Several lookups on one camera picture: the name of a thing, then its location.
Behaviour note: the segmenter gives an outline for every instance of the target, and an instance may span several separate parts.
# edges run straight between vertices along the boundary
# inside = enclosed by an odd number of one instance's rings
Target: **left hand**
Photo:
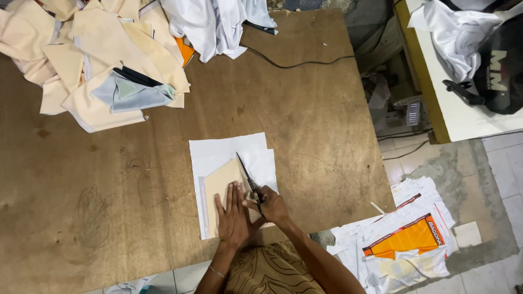
[[[229,183],[227,188],[227,211],[223,209],[220,195],[214,195],[220,221],[218,225],[220,243],[235,251],[266,222],[264,218],[259,218],[251,223],[249,209],[242,205],[243,200],[245,197],[242,187],[236,181]]]

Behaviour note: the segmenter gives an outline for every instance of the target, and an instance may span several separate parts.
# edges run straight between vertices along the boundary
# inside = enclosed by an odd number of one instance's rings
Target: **right hand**
[[[264,186],[258,191],[258,197],[263,199],[261,210],[265,215],[267,221],[274,223],[277,226],[282,226],[290,221],[287,205],[283,201],[283,197],[278,195],[268,186]],[[258,205],[254,201],[243,200],[242,205],[254,211],[258,211]]]

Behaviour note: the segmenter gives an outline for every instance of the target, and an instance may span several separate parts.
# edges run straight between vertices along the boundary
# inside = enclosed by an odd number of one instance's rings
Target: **hand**
[[[243,200],[245,197],[242,187],[236,181],[229,183],[227,188],[227,211],[223,209],[220,195],[214,195],[220,221],[218,225],[220,243],[235,251],[266,222],[264,218],[260,218],[251,223],[249,210],[242,206]]]
[[[264,201],[261,204],[261,211],[268,221],[273,222],[279,227],[290,221],[289,212],[287,211],[283,197],[268,186],[264,186],[258,192],[258,196]],[[258,211],[258,205],[254,201],[243,200],[242,205]]]

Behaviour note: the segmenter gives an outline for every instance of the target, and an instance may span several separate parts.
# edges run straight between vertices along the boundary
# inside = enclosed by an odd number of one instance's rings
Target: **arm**
[[[309,272],[326,294],[365,294],[358,279],[334,256],[307,237],[290,219],[287,206],[280,195],[267,186],[260,192],[263,194],[264,203],[261,209],[265,217],[290,239]],[[258,209],[252,201],[245,200],[242,204],[251,209]]]
[[[214,202],[218,210],[218,236],[220,243],[212,258],[211,267],[220,275],[208,268],[200,284],[198,284],[195,294],[223,293],[226,282],[225,277],[231,267],[234,254],[242,243],[254,235],[265,223],[264,219],[250,223],[248,209],[242,206],[243,200],[243,191],[237,182],[230,183],[227,188],[227,211],[223,209],[220,195],[216,194],[214,196]]]

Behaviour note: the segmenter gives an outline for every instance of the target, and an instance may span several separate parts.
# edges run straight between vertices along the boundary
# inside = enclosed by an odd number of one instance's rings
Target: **scissors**
[[[249,176],[249,173],[247,172],[247,169],[245,168],[242,158],[240,157],[238,152],[236,152],[236,155],[238,156],[238,159],[240,160],[240,163],[242,164],[242,168],[243,168],[243,171],[245,172],[245,176],[247,177],[247,182],[249,183],[249,187],[251,187],[251,190],[253,191],[254,199],[256,200],[256,204],[258,205],[258,211],[261,214],[261,216],[264,219],[266,219],[265,215],[262,212],[262,207],[261,207],[261,204],[264,202],[264,200],[258,196],[259,186]]]

